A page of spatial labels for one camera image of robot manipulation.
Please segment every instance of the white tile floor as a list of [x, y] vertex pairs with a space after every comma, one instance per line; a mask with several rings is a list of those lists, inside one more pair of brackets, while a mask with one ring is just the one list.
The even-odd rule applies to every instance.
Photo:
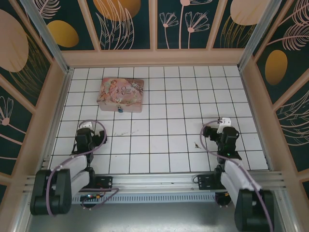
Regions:
[[[145, 81], [141, 113], [104, 112], [96, 99], [103, 77]], [[216, 157], [201, 147], [203, 123], [231, 117], [240, 131], [237, 151], [249, 170], [268, 169], [236, 66], [75, 69], [51, 159], [71, 153], [81, 120], [99, 120], [108, 142], [95, 152], [98, 174], [175, 173], [213, 170]], [[206, 139], [210, 151], [215, 142]]]

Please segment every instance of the cable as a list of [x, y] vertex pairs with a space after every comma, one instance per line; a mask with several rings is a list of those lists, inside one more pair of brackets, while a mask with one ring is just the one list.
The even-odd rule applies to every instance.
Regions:
[[232, 162], [233, 164], [235, 164], [236, 166], [238, 166], [238, 168], [244, 173], [244, 175], [245, 175], [245, 177], [247, 178], [247, 180], [251, 183], [251, 185], [252, 185], [252, 187], [253, 187], [253, 189], [254, 189], [256, 195], [257, 195], [257, 198], [259, 199], [259, 201], [260, 201], [260, 203], [261, 203], [261, 206], [262, 206], [262, 208], [263, 208], [263, 211], [264, 211], [264, 213], [265, 213], [265, 216], [266, 216], [266, 219], [267, 219], [267, 222], [268, 222], [268, 225], [269, 225], [269, 232], [274, 232], [274, 230], [273, 230], [273, 224], [272, 224], [272, 221], [271, 221], [271, 219], [270, 219], [269, 212], [268, 212], [268, 210], [267, 210], [267, 208], [266, 208], [266, 205], [265, 205], [265, 203], [264, 203], [264, 201], [263, 201], [263, 199], [262, 199], [261, 194], [260, 194], [259, 191], [257, 190], [255, 184], [253, 184], [253, 182], [252, 182], [252, 180], [251, 180], [251, 176], [250, 176], [250, 174], [247, 172], [247, 170], [245, 170], [242, 166], [240, 166], [240, 165], [239, 165], [237, 162], [235, 162], [234, 160], [229, 159], [229, 158], [224, 157], [224, 156], [220, 156], [220, 155], [218, 155], [218, 154], [215, 154], [215, 153], [209, 151], [209, 150], [207, 149], [207, 147], [203, 144], [203, 139], [202, 139], [202, 138], [203, 138], [203, 131], [204, 131], [204, 128], [207, 127], [209, 124], [214, 123], [214, 122], [219, 123], [219, 122], [221, 122], [221, 121], [220, 121], [220, 120], [210, 121], [210, 122], [206, 123], [206, 124], [203, 126], [203, 128], [201, 129], [201, 132], [200, 132], [200, 134], [199, 134], [199, 139], [200, 139], [200, 142], [201, 142], [201, 144], [202, 144], [202, 147], [203, 147], [208, 153], [212, 154], [213, 156], [216, 156], [216, 157], [219, 157], [219, 158], [222, 158], [222, 159], [224, 159], [224, 160], [227, 160], [227, 161]]
[[[112, 191], [112, 190], [115, 190], [115, 192], [109, 196], [108, 198], [106, 198], [103, 202], [101, 202], [100, 204], [96, 204], [95, 206], [91, 207], [90, 209], [93, 209], [95, 207], [98, 207], [98, 206], [101, 206], [101, 205], [104, 205], [110, 198], [112, 198], [118, 191], [119, 191], [119, 188], [83, 188], [83, 191]], [[86, 207], [84, 206], [84, 202], [86, 201], [87, 199], [84, 199], [82, 201], [82, 207], [85, 209]]]
[[85, 121], [82, 121], [78, 126], [80, 127], [83, 123], [85, 122], [96, 122], [98, 123], [100, 126], [102, 126], [103, 130], [104, 130], [104, 138], [103, 138], [103, 141], [102, 143], [95, 147], [94, 149], [92, 149], [91, 151], [87, 151], [87, 152], [83, 152], [81, 154], [77, 154], [77, 155], [73, 155], [71, 156], [70, 158], [66, 159], [65, 161], [63, 161], [61, 164], [59, 164], [58, 166], [56, 166], [52, 172], [50, 173], [49, 177], [48, 177], [48, 180], [47, 180], [47, 186], [46, 186], [46, 208], [47, 208], [47, 212], [50, 216], [55, 216], [53, 215], [52, 213], [52, 210], [50, 208], [50, 202], [49, 202], [49, 189], [50, 189], [50, 185], [51, 185], [51, 181], [52, 181], [52, 178], [53, 178], [53, 175], [55, 174], [55, 172], [58, 170], [58, 169], [61, 169], [64, 165], [66, 165], [69, 161], [71, 161], [73, 158], [76, 158], [76, 157], [79, 157], [79, 156], [84, 156], [84, 155], [87, 155], [87, 154], [90, 154], [96, 150], [98, 150], [105, 142], [106, 140], [106, 130], [105, 130], [105, 127], [103, 126], [102, 123], [100, 123], [99, 121], [97, 120], [85, 120]]

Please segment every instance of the dark green wall panel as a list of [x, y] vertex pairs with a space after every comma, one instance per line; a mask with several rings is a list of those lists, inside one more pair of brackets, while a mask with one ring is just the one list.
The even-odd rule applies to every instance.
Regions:
[[11, 175], [32, 113], [2, 87], [0, 87], [0, 109], [0, 173]]

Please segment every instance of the white tile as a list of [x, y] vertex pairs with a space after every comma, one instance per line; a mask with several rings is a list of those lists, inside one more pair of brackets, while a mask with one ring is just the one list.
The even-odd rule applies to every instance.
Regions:
[[73, 150], [75, 137], [57, 138], [54, 155], [70, 155]]
[[82, 105], [84, 93], [68, 93], [66, 106]]
[[223, 66], [209, 66], [211, 76], [225, 76]]
[[231, 89], [233, 102], [248, 102], [246, 93], [243, 89]]
[[[105, 120], [105, 121], [99, 121], [99, 122], [103, 124], [103, 126], [106, 130], [107, 136], [112, 136], [112, 128], [113, 128], [113, 125], [114, 125], [114, 121]], [[103, 130], [102, 126], [98, 123], [92, 123], [92, 125], [95, 126], [95, 133], [96, 134], [99, 134], [99, 132]]]
[[210, 77], [196, 78], [196, 81], [197, 89], [213, 89]]
[[130, 155], [111, 155], [110, 174], [129, 173]]
[[73, 80], [71, 81], [69, 92], [84, 92], [86, 80]]
[[189, 157], [188, 153], [173, 153], [169, 155], [170, 172], [180, 173], [189, 172]]
[[98, 106], [82, 106], [79, 120], [97, 119]]
[[169, 152], [188, 152], [185, 135], [169, 135]]
[[102, 79], [104, 68], [89, 69], [88, 79]]
[[228, 87], [230, 89], [243, 89], [242, 81], [240, 77], [228, 77], [227, 78]]
[[142, 104], [149, 104], [149, 91], [144, 91], [143, 92]]
[[80, 112], [80, 106], [66, 106], [64, 107], [62, 121], [78, 121]]
[[166, 78], [165, 79], [166, 90], [180, 90], [180, 79], [179, 78]]
[[130, 173], [149, 173], [149, 155], [131, 154]]
[[180, 90], [166, 91], [166, 103], [182, 103], [182, 92]]
[[150, 119], [166, 118], [166, 106], [165, 105], [149, 105], [150, 107]]
[[150, 153], [167, 153], [169, 144], [167, 136], [150, 136]]
[[75, 137], [78, 121], [61, 122], [58, 137]]
[[118, 77], [118, 68], [104, 68], [103, 77]]
[[237, 66], [223, 66], [226, 76], [239, 76]]
[[180, 77], [195, 77], [193, 66], [180, 66]]
[[192, 118], [185, 120], [185, 127], [187, 134], [199, 134], [203, 127], [203, 122], [201, 118]]
[[237, 117], [252, 117], [248, 103], [234, 103]]
[[165, 104], [165, 91], [149, 91], [149, 104]]
[[86, 80], [89, 69], [74, 69], [72, 80]]
[[83, 105], [98, 105], [98, 93], [99, 92], [86, 92], [84, 94]]
[[185, 118], [201, 118], [201, 109], [199, 104], [183, 104]]
[[179, 77], [179, 68], [176, 67], [164, 67], [165, 77]]
[[131, 153], [132, 154], [149, 153], [149, 136], [132, 136]]
[[246, 170], [250, 170], [249, 164], [248, 164], [248, 159], [245, 151], [239, 151], [238, 152], [239, 156], [241, 157], [241, 161], [243, 163], [243, 166]]
[[188, 141], [188, 151], [189, 152], [204, 152], [204, 148], [202, 147], [202, 144], [199, 139], [199, 134], [190, 134], [187, 135], [187, 141]]
[[216, 97], [217, 103], [229, 103], [232, 102], [230, 91], [227, 90], [214, 90], [214, 95]]
[[134, 78], [149, 78], [149, 69], [148, 67], [135, 67], [134, 68]]
[[198, 103], [198, 95], [196, 90], [183, 90], [183, 103]]
[[100, 108], [98, 109], [98, 118], [97, 120], [113, 120], [114, 119], [114, 111], [102, 111]]
[[132, 113], [131, 112], [115, 112], [115, 120], [124, 120], [124, 119], [131, 119], [132, 118]]
[[212, 154], [208, 154], [208, 157], [209, 157], [209, 163], [210, 163], [210, 166], [211, 166], [211, 171], [214, 171], [214, 169], [218, 165], [217, 157], [212, 155]]
[[236, 140], [236, 151], [244, 151], [245, 150], [245, 147], [244, 147], [243, 142], [242, 142], [243, 137], [244, 136], [242, 136], [240, 134], [239, 138]]
[[255, 133], [256, 128], [252, 117], [239, 117], [238, 119], [241, 133]]
[[212, 77], [211, 82], [213, 89], [228, 89], [225, 77]]
[[167, 135], [166, 119], [151, 119], [150, 120], [150, 135]]
[[144, 81], [144, 91], [149, 90], [149, 79], [141, 79]]
[[164, 90], [164, 78], [156, 78], [149, 80], [149, 90]]
[[219, 117], [217, 104], [215, 103], [201, 104], [200, 107], [202, 111], [202, 118]]
[[251, 170], [267, 170], [268, 165], [263, 151], [247, 151]]
[[168, 118], [184, 118], [182, 104], [167, 104]]
[[132, 119], [149, 119], [149, 105], [143, 105], [140, 113], [132, 113]]
[[149, 67], [149, 78], [164, 77], [163, 67]]
[[149, 135], [149, 120], [132, 120], [131, 135]]
[[85, 92], [99, 92], [102, 80], [87, 80]]
[[189, 153], [192, 172], [210, 171], [207, 152]]
[[131, 134], [131, 120], [114, 121], [113, 136], [129, 136]]
[[61, 164], [63, 161], [67, 160], [68, 158], [70, 158], [70, 156], [52, 156], [52, 161], [50, 164], [50, 169], [54, 169], [56, 166], [58, 166], [59, 164]]
[[180, 78], [182, 89], [197, 89], [195, 79], [192, 78]]
[[111, 153], [111, 146], [112, 146], [112, 138], [107, 137], [107, 142], [99, 147], [98, 150], [94, 151], [93, 154], [95, 155], [109, 155]]
[[232, 103], [219, 103], [217, 104], [219, 117], [236, 117], [234, 106]]
[[169, 134], [185, 134], [184, 119], [168, 119]]
[[208, 66], [194, 66], [195, 77], [210, 77]]
[[246, 151], [262, 150], [259, 136], [257, 133], [241, 134]]
[[123, 67], [119, 68], [118, 77], [119, 78], [133, 78], [133, 67]]
[[93, 156], [91, 167], [93, 167], [96, 174], [108, 174], [110, 168], [111, 156]]
[[127, 154], [130, 151], [130, 137], [120, 136], [112, 138], [112, 154]]
[[231, 126], [234, 127], [238, 132], [240, 132], [236, 117], [231, 117]]
[[200, 103], [215, 103], [216, 102], [213, 90], [199, 90], [198, 96], [199, 96]]
[[168, 173], [169, 172], [169, 154], [150, 154], [150, 172]]

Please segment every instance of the pink tin box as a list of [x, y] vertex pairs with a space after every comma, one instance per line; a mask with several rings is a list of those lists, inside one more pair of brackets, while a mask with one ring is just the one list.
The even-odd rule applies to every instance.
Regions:
[[144, 81], [104, 78], [97, 103], [103, 111], [141, 112]]

